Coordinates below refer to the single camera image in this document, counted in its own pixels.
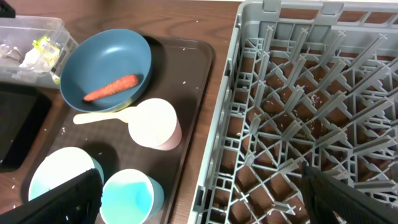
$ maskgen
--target cup rim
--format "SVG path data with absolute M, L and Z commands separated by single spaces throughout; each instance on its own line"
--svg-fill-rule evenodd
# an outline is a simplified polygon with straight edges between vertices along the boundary
M 33 174 L 32 180 L 30 181 L 29 184 L 29 190 L 28 190 L 28 201 L 33 200 L 32 198 L 32 184 L 35 183 L 36 181 L 40 180 L 43 176 L 43 174 L 45 174 L 45 168 L 47 168 L 49 160 L 55 156 L 58 156 L 59 154 L 63 154 L 66 153 L 65 151 L 67 151 L 68 153 L 70 153 L 71 150 L 74 151 L 78 151 L 79 153 L 84 152 L 84 154 L 87 155 L 87 164 L 91 167 L 91 169 L 95 168 L 95 164 L 93 161 L 93 158 L 84 150 L 80 149 L 79 147 L 63 147 L 59 150 L 56 150 L 55 152 L 51 153 L 49 156 L 47 156 L 43 162 L 39 165 L 39 167 L 36 169 L 36 171 Z
M 104 184 L 103 194 L 105 192 L 105 188 L 109 185 L 109 183 L 111 182 L 112 178 L 115 179 L 115 177 L 117 175 L 122 175 L 124 173 L 129 173 L 129 172 L 132 172 L 135 175 L 137 175 L 137 174 L 141 175 L 142 179 L 145 181 L 145 184 L 146 184 L 147 188 L 150 190 L 149 193 L 152 195 L 152 198 L 151 198 L 151 201 L 150 201 L 149 211 L 147 212 L 145 218 L 140 222 L 140 224 L 141 224 L 141 223 L 144 223 L 147 220 L 147 218 L 148 218 L 148 216 L 150 214 L 150 211 L 152 210 L 152 207 L 154 206 L 154 186 L 152 185 L 152 182 L 150 181 L 149 177 L 145 173 L 143 173 L 143 172 L 141 172 L 139 170 L 136 170 L 136 169 L 123 169 L 123 170 L 117 171 L 117 173 L 113 174 L 108 179 L 108 181 L 106 181 L 106 183 Z M 101 218 L 105 222 L 105 224 L 109 224 L 109 222 L 106 221 L 106 219 L 105 219 L 105 217 L 103 215 L 102 206 L 99 208 L 99 214 L 101 215 Z

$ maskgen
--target brown tray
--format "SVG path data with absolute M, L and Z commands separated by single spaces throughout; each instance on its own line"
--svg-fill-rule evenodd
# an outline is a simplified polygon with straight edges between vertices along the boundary
M 146 223 L 167 223 L 214 51 L 209 44 L 195 40 L 163 37 L 146 37 L 146 40 L 152 51 L 152 78 L 148 89 L 133 105 L 149 98 L 163 98 L 170 102 L 180 121 L 181 143 L 171 151 L 142 147 L 131 139 L 126 123 L 113 119 L 75 125 L 72 119 L 79 112 L 70 110 L 49 154 L 63 147 L 80 147 L 101 164 L 105 181 L 119 170 L 142 171 L 158 181 L 165 193 L 161 211 Z M 34 171 L 31 170 L 26 178 L 31 179 Z M 24 201 L 26 190 L 26 187 L 22 189 Z M 99 214 L 96 223 L 104 223 Z

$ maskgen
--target plastic cup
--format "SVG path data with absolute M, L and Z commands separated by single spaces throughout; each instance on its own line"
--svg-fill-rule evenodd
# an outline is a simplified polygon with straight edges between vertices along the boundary
M 143 223 L 163 206 L 162 186 L 139 170 L 115 173 L 103 189 L 99 210 L 107 224 Z
M 160 150 L 171 150 L 180 144 L 180 122 L 169 102 L 159 98 L 143 101 L 134 116 L 129 133 L 137 144 Z
M 98 169 L 104 183 L 101 165 L 87 152 L 77 147 L 59 149 L 46 157 L 37 168 L 30 182 L 28 199 L 35 199 L 92 168 Z

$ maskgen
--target light blue cup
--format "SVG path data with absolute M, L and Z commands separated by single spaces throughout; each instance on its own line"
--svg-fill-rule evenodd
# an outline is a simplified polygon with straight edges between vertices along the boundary
M 39 165 L 29 185 L 28 199 L 52 190 L 90 169 L 98 169 L 102 183 L 101 165 L 87 152 L 77 147 L 64 147 L 47 156 Z
M 138 224 L 163 206 L 164 191 L 154 179 L 139 170 L 125 169 L 105 183 L 99 210 L 107 224 Z

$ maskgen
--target wooden surface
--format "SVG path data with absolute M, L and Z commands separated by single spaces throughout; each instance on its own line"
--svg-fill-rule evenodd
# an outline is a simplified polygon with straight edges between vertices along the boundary
M 125 28 L 146 35 L 203 40 L 213 46 L 216 53 L 213 71 L 170 219 L 170 223 L 187 223 L 239 3 L 167 0 L 13 0 L 9 3 L 19 15 L 63 19 L 79 43 L 103 30 Z M 59 93 L 49 95 L 54 100 L 53 108 L 27 159 L 19 170 L 0 174 L 0 213 L 21 204 L 21 185 L 27 171 L 37 166 L 35 161 L 48 150 L 59 131 L 58 123 L 64 115 L 61 113 L 67 106 Z

